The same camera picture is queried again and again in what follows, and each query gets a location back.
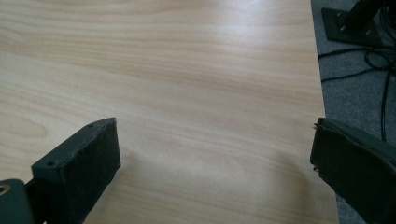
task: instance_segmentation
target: black stand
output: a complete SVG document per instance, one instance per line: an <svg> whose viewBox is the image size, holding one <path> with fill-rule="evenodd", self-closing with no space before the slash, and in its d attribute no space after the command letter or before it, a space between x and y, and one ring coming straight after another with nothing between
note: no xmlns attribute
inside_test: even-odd
<svg viewBox="0 0 396 224"><path fill-rule="evenodd" d="M329 40L369 47L382 47L373 17L384 0L360 0L349 12L322 9L322 17Z"/></svg>

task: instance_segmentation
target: light wood surface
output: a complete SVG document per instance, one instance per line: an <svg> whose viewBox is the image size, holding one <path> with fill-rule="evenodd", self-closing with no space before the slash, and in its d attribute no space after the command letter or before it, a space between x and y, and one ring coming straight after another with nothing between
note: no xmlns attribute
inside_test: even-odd
<svg viewBox="0 0 396 224"><path fill-rule="evenodd" d="M316 54L309 0L0 0L0 179L117 117L86 223L336 223Z"/></svg>

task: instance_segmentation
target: black object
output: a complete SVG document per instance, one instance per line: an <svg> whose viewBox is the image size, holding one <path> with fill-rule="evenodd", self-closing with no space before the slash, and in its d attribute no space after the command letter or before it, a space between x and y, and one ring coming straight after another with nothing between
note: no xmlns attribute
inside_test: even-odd
<svg viewBox="0 0 396 224"><path fill-rule="evenodd" d="M382 41L373 23L373 17L384 5L384 0L360 0L349 12L322 9L322 17L329 40L350 44L381 47Z"/></svg>
<svg viewBox="0 0 396 224"><path fill-rule="evenodd" d="M116 119L86 125L33 164L26 185L0 181L0 223L82 223L119 168Z"/></svg>
<svg viewBox="0 0 396 224"><path fill-rule="evenodd" d="M396 148L334 119L319 119L311 163L368 223L396 223Z"/></svg>

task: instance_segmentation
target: metal base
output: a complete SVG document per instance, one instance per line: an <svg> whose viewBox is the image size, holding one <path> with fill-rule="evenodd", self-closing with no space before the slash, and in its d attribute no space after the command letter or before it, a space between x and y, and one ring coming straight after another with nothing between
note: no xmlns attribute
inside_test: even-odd
<svg viewBox="0 0 396 224"><path fill-rule="evenodd" d="M351 31L344 26L344 18L348 13L347 11L326 7L321 11L328 40L369 47L383 46L375 24L372 21L363 30Z"/></svg>

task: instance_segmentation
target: gray carpet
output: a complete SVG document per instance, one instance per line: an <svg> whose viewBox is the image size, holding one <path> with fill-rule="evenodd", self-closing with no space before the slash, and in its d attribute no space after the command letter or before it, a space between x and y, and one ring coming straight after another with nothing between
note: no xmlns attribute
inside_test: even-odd
<svg viewBox="0 0 396 224"><path fill-rule="evenodd" d="M334 9L350 10L358 0L311 0L312 12L317 40L318 54L335 49L356 48L326 38L321 9L329 7ZM384 43L390 43L379 25L378 17L375 23ZM351 52L345 55L323 58L319 60L320 77L340 77L359 72L369 66L364 62L363 52ZM330 81L322 84L325 113L327 118L338 119L356 126L375 137L381 137L380 109L384 83L387 72L371 72L361 77L352 77ZM396 78L392 77L389 84L388 100L386 107L386 133L388 143L396 146ZM344 199L337 198L338 216L340 224L365 223L359 214L350 207Z"/></svg>

